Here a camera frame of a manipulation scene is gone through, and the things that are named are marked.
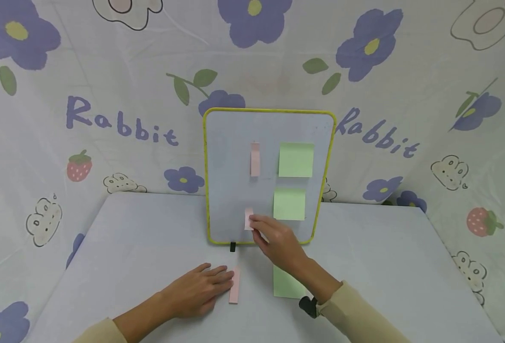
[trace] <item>black object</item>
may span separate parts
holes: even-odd
[[[311,318],[317,318],[317,299],[304,296],[298,304]]]

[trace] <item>yellow whiteboard frame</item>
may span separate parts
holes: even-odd
[[[213,107],[208,109],[203,116],[203,147],[205,149],[205,189],[206,189],[206,200],[207,200],[207,237],[208,240],[213,244],[227,245],[231,242],[217,242],[213,241],[210,237],[210,208],[208,200],[208,152],[207,152],[207,116],[210,112],[214,111],[227,111],[227,112],[276,112],[276,113],[296,113],[296,114],[325,114],[332,117],[332,133],[330,136],[330,143],[328,145],[327,161],[325,162],[325,172],[322,177],[321,190],[319,192],[319,198],[317,201],[317,211],[315,212],[315,220],[313,221],[313,231],[311,231],[311,237],[305,241],[300,242],[300,244],[307,244],[313,240],[315,236],[315,228],[317,227],[317,217],[319,214],[319,207],[321,206],[322,200],[322,190],[325,187],[325,180],[327,179],[328,163],[330,161],[330,154],[332,152],[332,141],[334,140],[334,134],[336,133],[336,116],[330,111],[307,111],[307,110],[278,110],[278,109],[252,109],[252,108],[227,108],[227,107]],[[254,242],[235,242],[237,244],[255,244]]]

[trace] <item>floral backdrop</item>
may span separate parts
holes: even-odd
[[[505,340],[505,0],[0,0],[0,342],[215,106],[332,111],[323,200],[422,209]]]

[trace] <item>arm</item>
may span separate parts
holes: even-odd
[[[207,314],[217,296],[233,286],[233,272],[227,272],[226,266],[209,267],[203,263],[113,321],[107,318],[91,326],[73,343],[139,343],[173,318]]]
[[[336,280],[317,262],[307,257],[289,227],[273,218],[257,214],[250,216],[250,219],[254,240],[264,255],[306,286],[317,298],[319,312],[352,343],[409,342],[356,289],[345,281]]]

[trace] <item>green sticky note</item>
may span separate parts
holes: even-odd
[[[273,217],[279,220],[304,220],[306,218],[306,190],[301,188],[275,188]]]
[[[302,299],[306,295],[306,287],[284,270],[273,266],[273,296]]]
[[[279,176],[311,177],[314,149],[312,143],[282,142],[279,147]]]

